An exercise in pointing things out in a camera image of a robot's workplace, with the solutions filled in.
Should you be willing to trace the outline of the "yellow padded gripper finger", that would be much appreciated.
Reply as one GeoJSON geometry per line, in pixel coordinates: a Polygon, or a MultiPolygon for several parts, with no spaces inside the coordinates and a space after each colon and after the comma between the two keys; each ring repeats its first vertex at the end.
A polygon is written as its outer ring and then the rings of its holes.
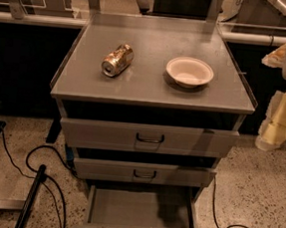
{"type": "Polygon", "coordinates": [[[272,151],[286,141],[286,93],[277,91],[271,98],[258,130],[255,145],[258,149],[272,151]]]}

